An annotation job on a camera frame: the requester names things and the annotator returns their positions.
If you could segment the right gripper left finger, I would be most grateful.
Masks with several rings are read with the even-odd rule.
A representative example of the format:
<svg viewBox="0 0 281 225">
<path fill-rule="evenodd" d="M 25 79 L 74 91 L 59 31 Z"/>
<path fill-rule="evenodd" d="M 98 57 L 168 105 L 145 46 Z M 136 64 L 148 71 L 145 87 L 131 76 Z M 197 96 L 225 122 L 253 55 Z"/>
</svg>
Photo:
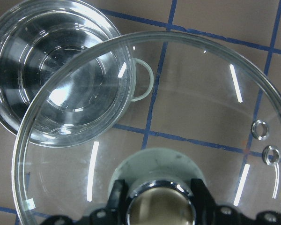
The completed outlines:
<svg viewBox="0 0 281 225">
<path fill-rule="evenodd" d="M 74 221 L 68 216 L 55 215 L 44 220 L 43 225 L 121 225 L 123 224 L 125 198 L 128 186 L 124 180 L 113 183 L 105 206 L 91 210 L 79 220 Z"/>
</svg>

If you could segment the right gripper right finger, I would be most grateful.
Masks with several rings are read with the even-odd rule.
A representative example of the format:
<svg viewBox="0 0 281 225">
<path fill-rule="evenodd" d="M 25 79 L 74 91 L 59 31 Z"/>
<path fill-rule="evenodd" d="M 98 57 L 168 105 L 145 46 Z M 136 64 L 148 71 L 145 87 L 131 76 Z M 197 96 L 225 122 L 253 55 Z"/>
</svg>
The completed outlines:
<svg viewBox="0 0 281 225">
<path fill-rule="evenodd" d="M 252 219 L 236 208 L 218 205 L 201 179 L 191 179 L 191 192 L 197 225 L 281 225 L 281 214 L 276 211 L 262 211 Z"/>
</svg>

